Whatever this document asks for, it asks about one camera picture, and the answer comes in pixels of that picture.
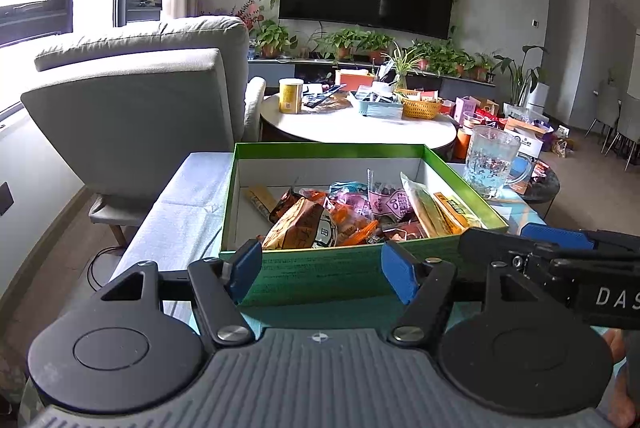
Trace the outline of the pale yellow cake packet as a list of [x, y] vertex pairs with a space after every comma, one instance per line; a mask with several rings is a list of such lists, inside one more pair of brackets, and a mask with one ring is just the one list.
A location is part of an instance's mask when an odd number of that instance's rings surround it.
[[400, 174], [400, 182], [426, 236], [432, 238], [451, 235], [450, 226], [426, 185], [410, 180], [403, 172]]

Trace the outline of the orange brown snack bag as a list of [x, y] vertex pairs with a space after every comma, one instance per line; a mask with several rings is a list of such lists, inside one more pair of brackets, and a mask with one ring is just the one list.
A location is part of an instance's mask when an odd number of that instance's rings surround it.
[[336, 245], [337, 226], [322, 205], [300, 198], [262, 240], [263, 250], [330, 248]]

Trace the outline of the patterned teal table mat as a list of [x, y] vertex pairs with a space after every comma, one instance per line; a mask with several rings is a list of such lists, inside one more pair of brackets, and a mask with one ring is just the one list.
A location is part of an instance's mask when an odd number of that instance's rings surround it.
[[[189, 155], [152, 208], [145, 226], [159, 226], [165, 234], [163, 268], [177, 269], [206, 255], [220, 252], [224, 202], [227, 198], [232, 157], [226, 153]], [[248, 312], [250, 327], [273, 325], [302, 330], [308, 335], [335, 334], [341, 328], [367, 330], [367, 348], [380, 343], [377, 330], [390, 325], [400, 310], [391, 296], [318, 304], [258, 307]], [[550, 419], [509, 417], [484, 410], [462, 398], [437, 374], [434, 364], [398, 364], [400, 376], [371, 387], [378, 404], [368, 414], [366, 427], [605, 427], [601, 411]]]

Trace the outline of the long tan wafer pack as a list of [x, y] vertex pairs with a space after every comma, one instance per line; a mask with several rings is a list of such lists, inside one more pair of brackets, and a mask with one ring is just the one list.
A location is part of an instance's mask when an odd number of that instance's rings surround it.
[[272, 212], [276, 208], [278, 201], [271, 192], [262, 185], [249, 186], [244, 188], [243, 195], [254, 206], [262, 217], [273, 223]]

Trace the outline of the pink candy bag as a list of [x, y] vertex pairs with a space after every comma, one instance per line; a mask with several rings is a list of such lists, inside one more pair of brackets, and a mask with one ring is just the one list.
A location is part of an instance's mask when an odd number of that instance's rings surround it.
[[368, 219], [388, 219], [399, 223], [413, 213], [399, 178], [384, 178], [372, 169], [361, 181], [340, 181], [329, 186], [329, 200], [351, 206]]

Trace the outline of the orange yellow snack bag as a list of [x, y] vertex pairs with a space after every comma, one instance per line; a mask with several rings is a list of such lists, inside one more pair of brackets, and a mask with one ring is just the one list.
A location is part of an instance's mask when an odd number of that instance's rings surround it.
[[446, 196], [442, 192], [433, 194], [437, 206], [454, 234], [460, 234], [469, 228], [480, 228], [480, 219], [466, 208], [454, 196]]

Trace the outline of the green cardboard box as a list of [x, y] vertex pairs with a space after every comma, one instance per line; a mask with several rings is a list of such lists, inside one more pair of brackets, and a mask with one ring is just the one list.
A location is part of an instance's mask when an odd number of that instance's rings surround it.
[[468, 226], [508, 225], [424, 145], [240, 143], [232, 160], [220, 254], [262, 242], [247, 307], [386, 295], [381, 249], [453, 262]]

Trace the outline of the blue white paper box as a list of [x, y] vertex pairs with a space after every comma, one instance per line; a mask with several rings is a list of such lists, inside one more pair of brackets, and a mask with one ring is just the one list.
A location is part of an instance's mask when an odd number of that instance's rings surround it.
[[546, 124], [538, 126], [509, 117], [504, 123], [504, 131], [520, 139], [521, 146], [518, 151], [521, 154], [538, 158], [544, 145], [544, 137], [552, 133], [553, 128]]

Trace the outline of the clear glass mug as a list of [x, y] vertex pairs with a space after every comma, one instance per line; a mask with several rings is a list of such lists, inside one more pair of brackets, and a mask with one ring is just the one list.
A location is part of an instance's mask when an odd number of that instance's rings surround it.
[[534, 163], [520, 153], [518, 136], [489, 126], [475, 126], [466, 152], [463, 179], [480, 196], [491, 200], [505, 185], [527, 179]]

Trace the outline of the white round coffee table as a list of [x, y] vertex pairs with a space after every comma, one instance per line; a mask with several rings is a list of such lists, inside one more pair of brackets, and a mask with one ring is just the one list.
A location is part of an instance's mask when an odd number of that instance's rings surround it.
[[260, 104], [260, 117], [295, 141], [423, 144], [431, 150], [446, 150], [457, 137], [457, 128], [448, 116], [431, 120], [367, 117], [344, 96], [317, 108], [303, 107], [297, 114], [282, 114], [278, 96], [266, 96]]

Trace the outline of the woven yellow basket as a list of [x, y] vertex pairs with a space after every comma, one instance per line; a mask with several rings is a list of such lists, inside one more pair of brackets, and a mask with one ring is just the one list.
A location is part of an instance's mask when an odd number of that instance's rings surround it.
[[442, 108], [441, 99], [426, 99], [422, 96], [410, 96], [408, 93], [399, 93], [402, 105], [402, 117], [407, 119], [434, 119]]

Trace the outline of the yellow tin can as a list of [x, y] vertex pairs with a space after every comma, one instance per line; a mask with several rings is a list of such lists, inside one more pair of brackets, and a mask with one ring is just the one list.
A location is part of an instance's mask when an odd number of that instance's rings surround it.
[[282, 78], [279, 80], [279, 112], [282, 114], [298, 114], [303, 105], [304, 82], [298, 78]]

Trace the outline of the orange box on table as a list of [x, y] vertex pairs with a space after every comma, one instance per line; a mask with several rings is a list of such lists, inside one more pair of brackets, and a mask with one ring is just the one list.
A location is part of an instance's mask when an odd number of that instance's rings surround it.
[[375, 76], [367, 70], [337, 70], [335, 83], [343, 87], [344, 91], [357, 91], [360, 86], [370, 87]]

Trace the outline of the spider plant in vase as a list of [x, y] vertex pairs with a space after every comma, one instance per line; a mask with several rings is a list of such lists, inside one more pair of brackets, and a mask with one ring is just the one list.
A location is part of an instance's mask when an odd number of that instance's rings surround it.
[[378, 80], [395, 89], [407, 88], [407, 75], [418, 67], [421, 51], [416, 47], [401, 47], [396, 41], [384, 54], [385, 62], [378, 72]]

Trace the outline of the red flower decoration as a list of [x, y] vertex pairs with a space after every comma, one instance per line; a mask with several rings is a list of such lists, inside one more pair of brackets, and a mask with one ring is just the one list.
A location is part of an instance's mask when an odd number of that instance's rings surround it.
[[257, 30], [264, 20], [262, 6], [254, 0], [247, 0], [239, 9], [234, 9], [233, 15], [243, 22], [249, 32]]

